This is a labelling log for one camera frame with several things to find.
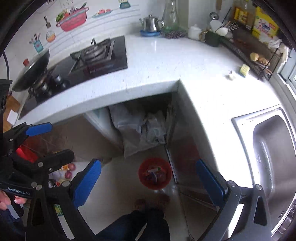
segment gas stove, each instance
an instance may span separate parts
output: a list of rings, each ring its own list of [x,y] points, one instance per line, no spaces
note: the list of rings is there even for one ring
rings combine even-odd
[[[100,43],[93,39],[89,47],[72,53],[34,83],[20,117],[75,85],[127,67],[124,36]]]

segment mug handle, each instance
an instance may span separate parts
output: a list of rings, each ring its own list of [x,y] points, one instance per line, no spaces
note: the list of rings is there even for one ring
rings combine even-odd
[[[203,34],[205,35],[207,32],[208,32],[208,31],[203,31],[203,32],[200,33],[199,40],[200,40],[201,42],[205,42],[205,38],[202,39],[202,35],[203,35]]]
[[[165,27],[165,23],[164,23],[164,21],[162,21],[162,20],[158,20],[158,21],[157,21],[157,24],[158,24],[158,23],[161,23],[161,28],[160,28],[160,30],[163,29],[163,28]]]

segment sink rim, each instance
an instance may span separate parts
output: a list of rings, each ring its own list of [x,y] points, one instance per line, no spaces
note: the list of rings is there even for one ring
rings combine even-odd
[[[251,172],[252,176],[252,183],[253,186],[255,184],[260,184],[260,176],[258,174],[258,171],[256,171],[257,168],[257,161],[255,158],[255,150],[253,148],[253,133],[255,127],[264,122],[265,120],[273,117],[273,116],[280,116],[281,119],[285,122],[286,127],[289,131],[292,143],[293,143],[293,148],[294,148],[294,153],[296,155],[296,141],[295,141],[295,130],[291,127],[289,119],[286,115],[285,110],[283,109],[282,105],[276,105],[261,111],[257,111],[254,113],[250,113],[247,115],[242,115],[239,117],[232,118],[232,123],[238,133],[239,139],[241,141],[241,144],[243,146],[246,158],[248,160],[248,165],[249,169]],[[289,205],[289,208],[286,210],[286,212],[283,214],[282,218],[280,221],[277,223],[277,225],[272,229],[271,233],[272,235],[278,230],[278,228],[281,226],[283,221],[286,219],[290,209],[292,208],[293,203],[296,200],[296,192],[294,194],[294,198]]]

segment blue gripper pad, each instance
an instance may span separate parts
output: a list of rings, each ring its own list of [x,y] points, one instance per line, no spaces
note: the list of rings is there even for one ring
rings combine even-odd
[[[212,203],[215,206],[223,207],[225,204],[223,188],[201,159],[196,162],[196,172],[207,190]]]
[[[26,135],[33,137],[33,136],[50,132],[51,130],[52,130],[52,125],[48,122],[40,125],[30,126],[26,131]]]
[[[85,168],[86,174],[78,184],[73,194],[73,203],[76,208],[85,204],[96,181],[98,180],[102,167],[99,160],[92,161]]]

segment wok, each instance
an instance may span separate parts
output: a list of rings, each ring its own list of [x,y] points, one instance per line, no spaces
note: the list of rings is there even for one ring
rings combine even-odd
[[[31,87],[33,83],[40,77],[49,62],[49,49],[37,54],[30,62],[29,65],[23,68],[20,72],[12,90],[19,92],[24,91]]]

